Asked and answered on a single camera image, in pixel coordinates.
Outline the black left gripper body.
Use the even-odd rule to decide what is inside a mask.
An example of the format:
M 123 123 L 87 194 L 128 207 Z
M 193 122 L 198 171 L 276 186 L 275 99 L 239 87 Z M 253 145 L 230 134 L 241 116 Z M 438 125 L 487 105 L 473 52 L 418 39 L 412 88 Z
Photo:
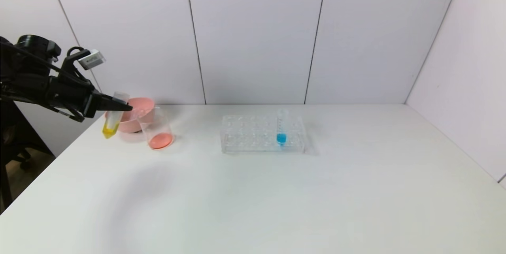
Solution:
M 93 118 L 99 94 L 90 81 L 49 76 L 46 101 L 52 110 L 70 119 Z

